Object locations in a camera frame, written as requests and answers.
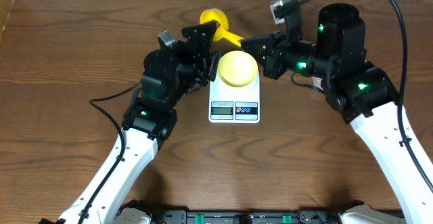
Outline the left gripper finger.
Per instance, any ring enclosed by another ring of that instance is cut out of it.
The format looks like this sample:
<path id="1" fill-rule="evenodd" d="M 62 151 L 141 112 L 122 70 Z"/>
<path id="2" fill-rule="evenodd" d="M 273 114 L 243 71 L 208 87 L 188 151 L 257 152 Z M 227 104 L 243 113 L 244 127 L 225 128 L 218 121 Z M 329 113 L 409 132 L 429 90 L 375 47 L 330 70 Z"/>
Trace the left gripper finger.
<path id="1" fill-rule="evenodd" d="M 220 51 L 216 51 L 210 54 L 210 59 L 208 63 L 208 75 L 207 75 L 209 81 L 214 81 L 217 76 L 217 69 L 218 69 L 220 58 L 221 58 Z"/>
<path id="2" fill-rule="evenodd" d="M 185 27 L 181 30 L 181 34 L 187 39 L 186 45 L 193 52 L 208 53 L 218 27 L 219 23 L 211 20 L 203 24 Z"/>

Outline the yellow measuring scoop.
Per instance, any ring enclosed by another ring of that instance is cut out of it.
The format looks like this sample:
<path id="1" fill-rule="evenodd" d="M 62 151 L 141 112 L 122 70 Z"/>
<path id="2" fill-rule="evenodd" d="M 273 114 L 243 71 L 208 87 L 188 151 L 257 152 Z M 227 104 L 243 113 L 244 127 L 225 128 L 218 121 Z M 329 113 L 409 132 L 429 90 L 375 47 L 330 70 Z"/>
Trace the yellow measuring scoop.
<path id="1" fill-rule="evenodd" d="M 210 21 L 215 21 L 217 23 L 217 29 L 215 31 L 213 41 L 226 39 L 230 43 L 241 47 L 241 41 L 244 40 L 244 38 L 229 31 L 229 22 L 222 10 L 217 8 L 204 10 L 200 15 L 200 24 Z"/>

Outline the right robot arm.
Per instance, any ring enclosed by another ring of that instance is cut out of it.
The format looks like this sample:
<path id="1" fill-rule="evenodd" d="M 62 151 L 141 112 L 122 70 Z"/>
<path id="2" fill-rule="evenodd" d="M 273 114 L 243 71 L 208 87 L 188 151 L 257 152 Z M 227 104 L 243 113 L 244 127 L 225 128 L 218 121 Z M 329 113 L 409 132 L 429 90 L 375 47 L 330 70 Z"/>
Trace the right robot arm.
<path id="1" fill-rule="evenodd" d="M 432 162 L 415 136 L 399 94 L 386 73 L 366 58 L 365 23 L 346 3 L 319 12 L 317 42 L 302 40 L 300 10 L 293 4 L 272 9 L 285 32 L 243 40 L 264 75 L 286 71 L 321 79 L 318 91 L 365 142 L 397 196 L 407 223 L 432 222 L 432 191 L 425 178 Z"/>

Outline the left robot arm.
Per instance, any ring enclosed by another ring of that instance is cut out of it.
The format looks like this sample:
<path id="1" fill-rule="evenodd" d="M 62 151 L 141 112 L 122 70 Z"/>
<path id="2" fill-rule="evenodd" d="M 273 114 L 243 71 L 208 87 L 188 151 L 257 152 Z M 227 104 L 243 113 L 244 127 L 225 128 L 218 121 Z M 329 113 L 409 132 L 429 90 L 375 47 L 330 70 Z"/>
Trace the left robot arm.
<path id="1" fill-rule="evenodd" d="M 177 122 L 176 104 L 194 87 L 214 81 L 220 52 L 210 52 L 219 27 L 215 21 L 183 28 L 184 41 L 165 31 L 160 48 L 143 61 L 144 71 L 130 90 L 133 97 L 108 157 L 58 223 L 113 223 L 142 170 L 155 158 Z"/>

